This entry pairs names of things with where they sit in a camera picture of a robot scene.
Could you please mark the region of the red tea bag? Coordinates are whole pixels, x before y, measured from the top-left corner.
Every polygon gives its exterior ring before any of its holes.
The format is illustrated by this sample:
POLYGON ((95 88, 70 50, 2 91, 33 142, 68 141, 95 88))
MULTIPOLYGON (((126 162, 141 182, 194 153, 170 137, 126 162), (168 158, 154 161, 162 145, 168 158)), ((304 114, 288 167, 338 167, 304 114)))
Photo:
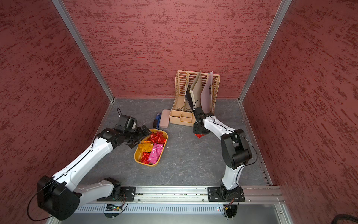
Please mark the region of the red tea bag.
POLYGON ((143 164, 150 164, 150 162, 149 162, 150 154, 151 153, 143 152, 140 162, 143 164))
POLYGON ((163 135, 163 132, 151 133, 147 141, 150 141, 154 144, 164 145, 167 141, 166 137, 163 135))
POLYGON ((195 134, 195 136, 200 139, 201 137, 205 136, 205 134, 195 134))

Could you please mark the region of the orange square tea bag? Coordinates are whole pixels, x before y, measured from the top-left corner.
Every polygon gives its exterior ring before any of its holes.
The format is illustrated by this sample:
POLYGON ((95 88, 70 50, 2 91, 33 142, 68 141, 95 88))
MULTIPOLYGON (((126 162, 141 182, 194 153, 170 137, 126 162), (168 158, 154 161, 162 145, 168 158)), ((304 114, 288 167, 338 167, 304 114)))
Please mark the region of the orange square tea bag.
POLYGON ((153 150, 154 143, 151 141, 144 141, 138 145, 138 148, 143 153, 150 153, 153 150))

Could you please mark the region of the magenta long tea bag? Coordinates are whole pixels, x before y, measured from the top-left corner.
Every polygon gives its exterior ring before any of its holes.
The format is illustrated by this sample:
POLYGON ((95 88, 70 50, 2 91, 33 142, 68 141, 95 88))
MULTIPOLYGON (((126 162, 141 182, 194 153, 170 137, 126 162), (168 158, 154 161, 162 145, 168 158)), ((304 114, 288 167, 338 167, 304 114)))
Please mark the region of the magenta long tea bag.
POLYGON ((156 164, 161 156, 164 145, 155 143, 152 151, 149 155, 148 162, 150 164, 156 164))

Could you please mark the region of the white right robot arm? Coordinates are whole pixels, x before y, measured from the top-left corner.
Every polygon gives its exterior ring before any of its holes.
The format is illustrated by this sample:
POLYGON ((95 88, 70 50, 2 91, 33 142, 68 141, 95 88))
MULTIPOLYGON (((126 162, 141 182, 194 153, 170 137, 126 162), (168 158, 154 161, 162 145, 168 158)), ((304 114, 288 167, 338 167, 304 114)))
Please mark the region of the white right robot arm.
POLYGON ((225 174, 221 180, 224 192, 231 192, 239 187, 241 173, 252 159, 252 152, 245 133, 233 129, 209 114, 196 115, 194 134, 213 133, 221 141, 222 157, 226 164, 225 174))

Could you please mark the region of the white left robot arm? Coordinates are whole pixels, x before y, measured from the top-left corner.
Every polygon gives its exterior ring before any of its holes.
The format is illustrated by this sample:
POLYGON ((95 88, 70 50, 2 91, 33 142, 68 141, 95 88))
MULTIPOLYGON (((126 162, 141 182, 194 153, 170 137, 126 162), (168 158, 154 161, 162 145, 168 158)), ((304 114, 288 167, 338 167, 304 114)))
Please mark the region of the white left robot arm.
POLYGON ((48 214, 63 221, 70 217, 78 207, 96 201, 109 199, 127 201, 121 192, 121 183, 113 178, 90 185, 80 185, 87 173, 117 146, 137 146, 151 135, 146 127, 132 130, 125 128, 107 128, 100 132, 93 143, 75 160, 51 177, 43 176, 37 183, 37 205, 48 214))

